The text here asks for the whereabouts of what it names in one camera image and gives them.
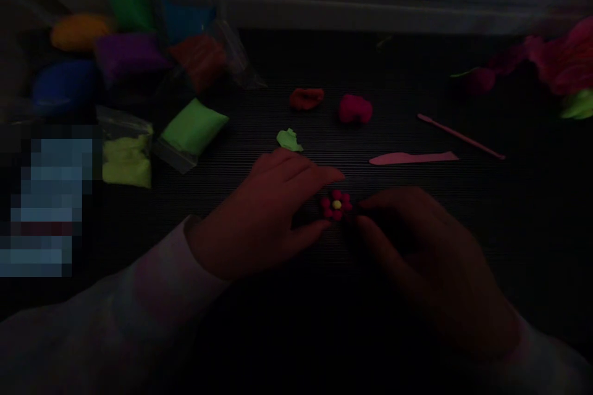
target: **child's hand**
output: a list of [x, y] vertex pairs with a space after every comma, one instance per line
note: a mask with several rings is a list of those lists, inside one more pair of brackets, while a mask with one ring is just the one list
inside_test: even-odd
[[290, 229], [294, 213], [325, 185], [344, 179], [284, 148], [263, 154], [247, 179], [201, 223], [189, 228], [196, 260], [234, 280], [280, 264], [312, 245], [330, 226], [318, 220]]
[[472, 234], [424, 190], [392, 188], [359, 202], [399, 216], [418, 251], [402, 257], [368, 217], [358, 226], [397, 290], [449, 344], [475, 359], [494, 359], [519, 342], [514, 310], [498, 288]]

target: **long sleeve shirt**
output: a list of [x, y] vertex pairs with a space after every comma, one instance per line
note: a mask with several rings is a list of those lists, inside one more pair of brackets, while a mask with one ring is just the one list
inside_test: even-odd
[[[193, 257], [185, 236], [190, 218], [131, 266], [72, 299], [3, 321], [0, 393], [131, 393], [178, 365], [183, 345], [191, 344], [180, 336], [192, 334], [190, 321], [230, 284]], [[463, 363], [463, 370], [500, 393], [589, 393], [586, 360], [519, 320], [521, 340], [508, 357]]]

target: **pink sculpting tool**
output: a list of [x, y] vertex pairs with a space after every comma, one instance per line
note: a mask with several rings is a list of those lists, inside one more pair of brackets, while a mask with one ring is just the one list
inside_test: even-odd
[[469, 137], [464, 136], [461, 133], [458, 133], [457, 131], [452, 130], [449, 127], [446, 127], [445, 125], [441, 125], [439, 122], [435, 122], [433, 119], [425, 116], [424, 114], [418, 114], [418, 119], [423, 120], [428, 123], [431, 123], [435, 127], [440, 128], [441, 130], [446, 131], [449, 134], [452, 134], [453, 136], [461, 139], [462, 141], [467, 142], [468, 144], [473, 145], [474, 147], [477, 147], [480, 150], [485, 151], [486, 153], [492, 154], [494, 157], [498, 157], [500, 160], [505, 160], [507, 158], [506, 156], [503, 156], [502, 154], [498, 154], [497, 152], [491, 150], [490, 148], [485, 147], [481, 143], [478, 143], [475, 140], [470, 139]]
[[421, 162], [440, 162], [443, 160], [459, 160], [454, 153], [447, 151], [439, 154], [408, 154], [404, 152], [389, 153], [369, 160], [373, 165], [419, 164]]

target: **finger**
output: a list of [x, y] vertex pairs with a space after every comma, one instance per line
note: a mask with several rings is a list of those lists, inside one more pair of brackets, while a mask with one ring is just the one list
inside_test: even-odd
[[285, 162], [278, 165], [276, 168], [270, 170], [274, 176], [278, 177], [283, 182], [288, 182], [292, 178], [298, 176], [304, 172], [307, 168], [313, 165], [309, 159], [305, 156], [293, 157], [292, 159], [286, 160]]
[[333, 182], [346, 179], [342, 172], [333, 167], [318, 167], [313, 164], [298, 176], [286, 182], [284, 198], [293, 211], [300, 208], [319, 190]]
[[424, 304], [426, 285], [403, 260], [383, 231], [367, 216], [357, 216], [356, 224], [367, 247], [401, 293], [412, 302]]
[[442, 232], [445, 228], [413, 188], [383, 190], [358, 204], [364, 209], [393, 209], [410, 230], [422, 239], [430, 240], [430, 234]]
[[250, 176], [255, 176], [260, 173], [265, 173], [277, 167], [281, 163], [292, 159], [294, 157], [301, 157], [299, 153], [295, 153], [285, 148], [277, 148], [272, 153], [262, 154], [259, 159], [253, 164]]
[[383, 190], [358, 204], [365, 209], [391, 207], [398, 212], [405, 211], [406, 213], [410, 213], [407, 210], [422, 207], [425, 211], [433, 213], [444, 223], [456, 221], [430, 194], [417, 186]]
[[261, 156], [259, 156], [258, 159], [251, 166], [251, 171], [249, 172], [249, 175], [247, 177], [253, 177], [260, 173], [262, 169], [265, 168], [267, 163], [269, 163], [269, 159], [271, 156], [272, 155], [270, 153], [264, 153]]
[[328, 229], [331, 224], [328, 220], [320, 219], [291, 231], [285, 245], [288, 257], [294, 256], [317, 242], [321, 233]]

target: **dark mat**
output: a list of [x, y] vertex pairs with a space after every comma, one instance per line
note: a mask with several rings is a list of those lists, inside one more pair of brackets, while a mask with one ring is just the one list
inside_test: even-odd
[[[391, 186], [425, 188], [474, 232], [504, 293], [526, 319], [582, 349], [593, 343], [588, 292], [593, 288], [593, 165], [587, 149], [593, 120], [559, 119], [558, 98], [539, 83], [529, 64], [480, 98], [465, 99], [450, 87], [451, 73], [484, 63], [512, 43], [509, 39], [395, 36], [378, 51], [379, 39], [372, 34], [246, 31], [242, 37], [268, 89], [245, 92], [223, 82], [207, 91], [203, 102], [228, 115], [230, 122], [198, 166], [181, 176], [153, 159], [153, 190], [103, 186], [93, 239], [73, 267], [76, 278], [51, 289], [43, 281], [35, 289], [15, 285], [5, 296], [9, 304], [61, 301], [125, 267], [187, 214], [207, 215], [240, 184], [261, 153], [277, 147], [277, 132], [291, 127], [304, 154], [344, 172], [347, 180], [339, 188], [354, 201]], [[293, 112], [288, 97], [299, 86], [324, 88], [324, 102], [310, 112]], [[337, 107], [345, 93], [373, 103], [368, 125], [338, 123]], [[158, 119], [192, 96], [184, 89], [151, 109], [138, 108], [137, 114]], [[507, 155], [507, 160], [419, 121], [418, 112]], [[387, 152], [449, 150], [459, 156], [458, 162], [368, 164]], [[317, 215], [311, 201], [299, 220]], [[329, 343], [347, 344], [347, 330], [376, 340], [373, 326], [387, 328], [384, 320], [397, 314], [384, 313], [382, 306], [391, 304], [390, 299], [377, 293], [379, 278], [359, 260], [360, 247], [345, 234], [347, 229], [335, 224], [318, 245], [280, 269], [233, 286], [219, 301], [215, 320], [206, 324], [209, 334], [229, 347], [229, 338], [236, 335], [216, 334], [217, 325], [261, 335], [262, 326], [273, 320], [274, 325], [288, 325], [296, 337], [310, 329], [318, 339], [326, 335]], [[237, 347], [243, 352], [253, 347], [246, 344]]]

